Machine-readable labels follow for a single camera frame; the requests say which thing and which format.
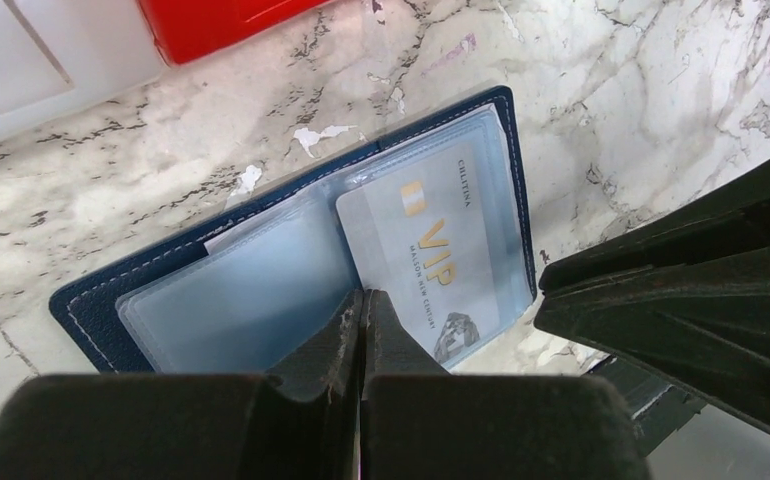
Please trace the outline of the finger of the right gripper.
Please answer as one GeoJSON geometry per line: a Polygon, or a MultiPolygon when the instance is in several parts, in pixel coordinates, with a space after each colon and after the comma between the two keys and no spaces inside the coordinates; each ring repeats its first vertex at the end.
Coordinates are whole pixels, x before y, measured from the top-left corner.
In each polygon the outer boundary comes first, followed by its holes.
{"type": "Polygon", "coordinates": [[[535,326],[770,434],[770,159],[644,227],[548,265],[535,326]]]}

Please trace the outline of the navy blue card holder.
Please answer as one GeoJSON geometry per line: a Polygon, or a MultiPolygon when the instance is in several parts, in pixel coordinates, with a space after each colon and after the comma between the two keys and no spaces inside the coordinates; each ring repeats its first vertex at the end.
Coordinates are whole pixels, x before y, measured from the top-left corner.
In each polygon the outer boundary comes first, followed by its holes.
{"type": "Polygon", "coordinates": [[[510,88],[496,86],[58,290],[49,308],[103,372],[263,372],[319,332],[362,285],[336,201],[458,142],[474,152],[500,321],[536,296],[527,189],[510,88]]]}

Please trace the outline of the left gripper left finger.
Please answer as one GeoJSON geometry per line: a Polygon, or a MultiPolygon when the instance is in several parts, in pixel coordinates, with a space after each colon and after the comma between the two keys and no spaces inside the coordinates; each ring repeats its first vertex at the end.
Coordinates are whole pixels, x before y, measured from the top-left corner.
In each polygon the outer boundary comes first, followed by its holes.
{"type": "Polygon", "coordinates": [[[262,373],[28,381],[0,412],[0,479],[351,479],[363,300],[262,373]]]}

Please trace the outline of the white plastic bin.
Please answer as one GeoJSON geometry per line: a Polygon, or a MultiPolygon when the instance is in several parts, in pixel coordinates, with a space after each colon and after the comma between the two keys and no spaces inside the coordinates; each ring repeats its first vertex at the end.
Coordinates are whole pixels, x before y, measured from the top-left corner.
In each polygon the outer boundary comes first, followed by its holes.
{"type": "Polygon", "coordinates": [[[135,1],[0,1],[0,141],[164,68],[135,1]]]}

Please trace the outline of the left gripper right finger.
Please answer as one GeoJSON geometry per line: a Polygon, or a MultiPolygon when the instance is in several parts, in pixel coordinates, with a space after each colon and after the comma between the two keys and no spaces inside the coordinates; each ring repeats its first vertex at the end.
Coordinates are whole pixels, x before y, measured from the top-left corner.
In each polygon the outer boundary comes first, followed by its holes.
{"type": "Polygon", "coordinates": [[[368,290],[365,479],[647,479],[623,397],[599,377],[447,372],[368,290]]]}

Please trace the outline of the silver VIP card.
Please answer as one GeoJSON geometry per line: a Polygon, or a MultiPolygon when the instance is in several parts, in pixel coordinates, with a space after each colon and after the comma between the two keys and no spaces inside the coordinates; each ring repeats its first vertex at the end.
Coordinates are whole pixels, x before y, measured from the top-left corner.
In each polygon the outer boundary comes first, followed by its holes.
{"type": "Polygon", "coordinates": [[[388,293],[437,362],[465,355],[500,313],[471,146],[458,142],[340,196],[362,285],[388,293]]]}

